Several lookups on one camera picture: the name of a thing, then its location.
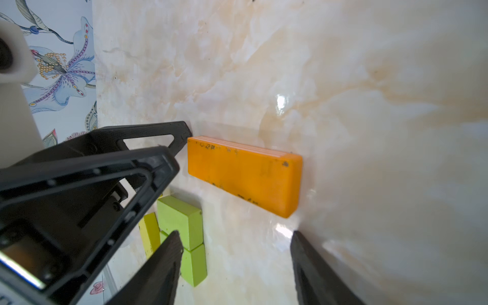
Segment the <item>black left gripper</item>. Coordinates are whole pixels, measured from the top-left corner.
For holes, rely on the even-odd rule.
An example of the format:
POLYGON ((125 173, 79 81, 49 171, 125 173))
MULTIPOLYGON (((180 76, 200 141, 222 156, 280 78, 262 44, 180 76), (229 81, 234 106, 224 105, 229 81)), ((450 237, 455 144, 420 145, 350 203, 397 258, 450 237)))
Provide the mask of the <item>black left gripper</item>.
POLYGON ((164 146, 1 170, 1 302, 76 304, 179 172, 164 146))

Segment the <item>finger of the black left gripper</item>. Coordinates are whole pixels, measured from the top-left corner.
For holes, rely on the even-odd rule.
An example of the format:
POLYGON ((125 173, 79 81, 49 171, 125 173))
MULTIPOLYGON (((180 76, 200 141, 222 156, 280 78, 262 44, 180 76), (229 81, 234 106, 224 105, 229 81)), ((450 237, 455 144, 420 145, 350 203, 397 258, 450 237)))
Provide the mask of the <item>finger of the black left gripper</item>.
POLYGON ((90 132, 98 155, 91 170, 92 182, 126 179, 136 191, 162 191, 178 174, 176 155, 186 145, 191 131, 183 121, 104 127, 90 132), (126 140, 172 136, 168 146, 128 149, 126 140))

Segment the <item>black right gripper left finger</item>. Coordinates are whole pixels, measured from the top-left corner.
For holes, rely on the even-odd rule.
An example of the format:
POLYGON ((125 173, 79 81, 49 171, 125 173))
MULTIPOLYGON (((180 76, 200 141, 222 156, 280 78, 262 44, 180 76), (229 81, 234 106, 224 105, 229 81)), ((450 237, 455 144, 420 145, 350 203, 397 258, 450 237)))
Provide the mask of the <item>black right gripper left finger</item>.
POLYGON ((174 304, 183 250, 179 232, 171 232, 108 305, 174 304))

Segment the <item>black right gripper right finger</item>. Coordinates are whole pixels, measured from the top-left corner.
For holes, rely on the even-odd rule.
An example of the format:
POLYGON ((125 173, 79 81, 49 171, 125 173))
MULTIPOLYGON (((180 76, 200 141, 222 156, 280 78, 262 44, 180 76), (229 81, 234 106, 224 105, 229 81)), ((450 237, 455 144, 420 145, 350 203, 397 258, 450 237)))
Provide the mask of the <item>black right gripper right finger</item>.
POLYGON ((299 231, 292 235, 291 257, 299 304, 364 305, 299 231))

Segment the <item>lime green block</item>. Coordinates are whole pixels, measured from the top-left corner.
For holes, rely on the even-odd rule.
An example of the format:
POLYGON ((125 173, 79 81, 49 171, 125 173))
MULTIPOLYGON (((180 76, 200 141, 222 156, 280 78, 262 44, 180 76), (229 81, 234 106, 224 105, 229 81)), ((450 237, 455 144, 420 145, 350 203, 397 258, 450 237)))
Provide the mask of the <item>lime green block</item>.
POLYGON ((193 250, 203 243, 202 210, 172 196, 157 200, 157 218, 161 231, 178 231, 183 247, 193 250))
POLYGON ((203 230, 190 232, 190 240, 196 239, 191 249, 184 247, 180 267, 181 277, 192 287, 198 286, 207 278, 207 260, 203 243, 203 230))

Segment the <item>orange long block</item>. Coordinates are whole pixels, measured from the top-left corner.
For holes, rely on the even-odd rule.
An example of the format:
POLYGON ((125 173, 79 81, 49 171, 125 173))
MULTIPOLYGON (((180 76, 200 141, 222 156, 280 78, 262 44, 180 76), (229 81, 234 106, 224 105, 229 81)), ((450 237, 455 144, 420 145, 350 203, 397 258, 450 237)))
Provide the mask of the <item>orange long block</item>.
POLYGON ((302 168, 302 156, 291 152, 188 138, 190 175, 283 218, 297 210, 302 168))

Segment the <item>yellow green block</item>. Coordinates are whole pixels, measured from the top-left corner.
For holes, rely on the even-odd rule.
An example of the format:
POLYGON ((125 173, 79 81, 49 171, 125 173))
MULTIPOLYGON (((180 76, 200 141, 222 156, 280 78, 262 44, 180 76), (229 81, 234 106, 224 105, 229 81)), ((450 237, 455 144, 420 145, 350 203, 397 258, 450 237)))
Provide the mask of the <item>yellow green block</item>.
POLYGON ((143 242, 144 252, 146 258, 149 259, 161 245, 160 243, 160 228, 156 214, 146 214, 139 222, 139 231, 143 242))

